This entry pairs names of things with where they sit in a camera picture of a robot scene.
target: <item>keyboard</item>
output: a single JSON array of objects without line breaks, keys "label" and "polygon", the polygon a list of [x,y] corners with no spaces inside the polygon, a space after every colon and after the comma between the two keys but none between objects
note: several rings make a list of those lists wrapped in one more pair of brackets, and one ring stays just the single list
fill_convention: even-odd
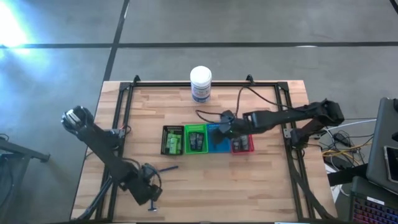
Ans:
[{"label": "keyboard", "polygon": [[354,197],[353,221],[356,223],[398,224],[398,210],[360,197]]}]

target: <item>green tray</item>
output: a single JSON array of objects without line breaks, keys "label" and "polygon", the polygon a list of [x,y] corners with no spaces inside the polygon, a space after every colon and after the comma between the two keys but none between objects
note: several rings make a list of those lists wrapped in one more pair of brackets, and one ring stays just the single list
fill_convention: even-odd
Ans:
[{"label": "green tray", "polygon": [[[186,154],[203,154],[203,153],[208,153],[209,152],[209,147],[208,147],[208,138],[207,138],[207,129],[205,124],[189,124],[185,125],[184,127],[185,130],[185,153]],[[191,144],[189,141],[189,133],[192,132],[197,132],[197,133],[203,133],[205,134],[205,137],[203,139],[203,146],[202,146],[202,151],[193,151],[191,150]]]}]

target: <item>black tray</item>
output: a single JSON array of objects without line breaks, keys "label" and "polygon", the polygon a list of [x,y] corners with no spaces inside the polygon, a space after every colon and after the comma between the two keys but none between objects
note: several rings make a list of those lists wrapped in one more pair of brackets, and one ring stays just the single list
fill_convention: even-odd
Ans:
[{"label": "black tray", "polygon": [[[167,133],[173,131],[174,134],[181,134],[181,153],[180,154],[169,154],[169,148],[166,148],[167,143]],[[160,153],[162,155],[182,155],[184,152],[184,126],[163,126],[163,134],[162,134],[162,147]]]}]

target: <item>desk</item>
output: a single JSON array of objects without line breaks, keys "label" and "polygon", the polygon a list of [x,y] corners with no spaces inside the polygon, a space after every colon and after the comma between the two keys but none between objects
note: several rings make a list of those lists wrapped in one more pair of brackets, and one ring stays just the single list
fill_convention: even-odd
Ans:
[{"label": "desk", "polygon": [[[95,123],[103,129],[112,126],[119,84],[104,82],[95,118]],[[293,106],[307,104],[304,82],[288,81],[288,84]],[[276,101],[273,88],[253,89],[263,97]],[[123,156],[141,163],[148,162],[157,169],[174,165],[179,168],[161,174],[164,191],[156,203],[157,212],[148,212],[149,204],[138,206],[128,191],[119,189],[114,222],[297,220],[280,126],[254,135],[255,151],[246,156],[160,155],[163,125],[203,123],[196,116],[195,109],[219,113],[235,111],[238,90],[238,87],[230,86],[213,87],[210,102],[199,104],[192,101],[190,88],[134,87],[129,116],[132,131],[126,137]],[[277,107],[244,90],[239,114],[253,110],[277,111]],[[297,125],[301,127],[305,123],[298,122]],[[319,148],[308,147],[305,150],[305,165],[311,190],[328,212],[336,216]],[[85,161],[72,218],[81,215],[98,193],[103,168],[103,163],[94,154]]]}]

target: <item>yellow cable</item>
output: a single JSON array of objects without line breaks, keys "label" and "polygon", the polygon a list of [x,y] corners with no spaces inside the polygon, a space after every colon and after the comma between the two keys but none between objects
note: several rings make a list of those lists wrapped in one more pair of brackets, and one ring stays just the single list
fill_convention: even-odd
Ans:
[{"label": "yellow cable", "polygon": [[337,149],[337,150],[340,150],[340,152],[336,152],[336,151],[334,151],[334,150],[327,150],[327,151],[325,151],[325,152],[322,152],[322,156],[323,156],[323,157],[337,156],[337,155],[340,155],[340,154],[342,154],[342,153],[344,153],[344,152],[346,152],[346,151],[353,151],[353,150],[355,150],[355,149],[357,149],[357,148],[360,148],[360,147],[363,147],[363,146],[367,146],[367,145],[370,145],[370,144],[372,144],[372,143],[369,142],[369,143],[366,143],[366,144],[363,144],[363,145],[360,145],[360,146],[349,147],[349,148],[347,148],[347,149]]},{"label": "yellow cable", "polygon": [[346,153],[346,152],[343,152],[342,154],[345,155],[345,156],[348,156],[349,158],[352,158],[352,160],[354,160],[354,162],[355,162],[357,165],[360,165],[360,163],[359,163],[353,156],[351,156],[350,154],[348,154],[348,153]]}]

